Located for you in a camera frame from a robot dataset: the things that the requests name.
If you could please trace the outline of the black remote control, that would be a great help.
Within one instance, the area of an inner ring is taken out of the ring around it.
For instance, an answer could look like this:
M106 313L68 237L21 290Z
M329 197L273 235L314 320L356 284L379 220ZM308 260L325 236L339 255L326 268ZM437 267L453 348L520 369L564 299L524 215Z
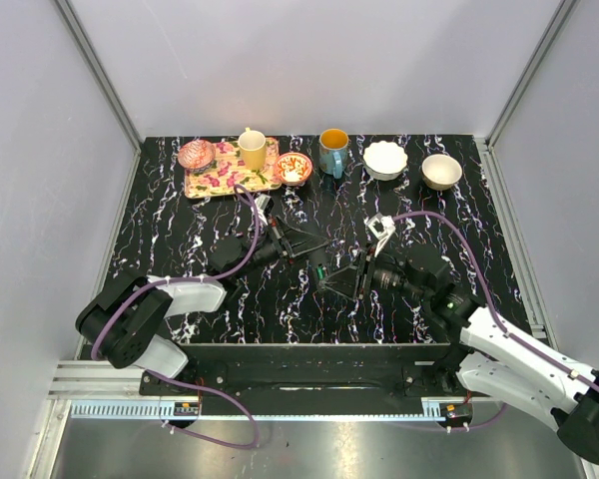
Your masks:
M308 264L310 267L311 278L318 290L322 290L322 280L317 279L316 268L321 266L325 270L325 276L328 275L329 260L324 247L315 249L308 254Z

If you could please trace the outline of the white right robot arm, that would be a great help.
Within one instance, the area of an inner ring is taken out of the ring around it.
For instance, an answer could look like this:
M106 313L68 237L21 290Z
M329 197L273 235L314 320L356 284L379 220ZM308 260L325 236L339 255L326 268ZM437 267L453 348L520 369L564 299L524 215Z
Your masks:
M349 299L385 290L420 306L430 335L450 345L435 364L439 391L488 395L538 419L585 461L599 465L599 369L526 333L454 282L449 264L426 245L405 258L369 247L318 285Z

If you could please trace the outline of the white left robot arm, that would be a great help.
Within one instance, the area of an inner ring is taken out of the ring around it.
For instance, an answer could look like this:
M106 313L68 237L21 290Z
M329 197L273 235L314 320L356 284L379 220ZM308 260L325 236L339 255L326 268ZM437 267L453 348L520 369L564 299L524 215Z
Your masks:
M325 237L272 216L255 242L242 235L219 240L209 255L209 274L166 278L120 272L79 313L75 327L97 358L118 369L139 365L160 347L174 347L157 336L165 318L214 312L237 293L238 281L248 273L281 259L294 263L326 245Z

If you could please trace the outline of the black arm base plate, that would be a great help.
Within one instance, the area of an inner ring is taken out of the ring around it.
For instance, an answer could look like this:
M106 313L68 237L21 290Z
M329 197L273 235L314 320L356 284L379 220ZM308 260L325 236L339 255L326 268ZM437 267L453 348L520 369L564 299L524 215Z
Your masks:
M390 360L281 362L196 360L168 381L144 374L141 391L185 391L184 382L214 387L231 395L246 391L371 390L403 396L465 396L456 378L432 373L430 364Z

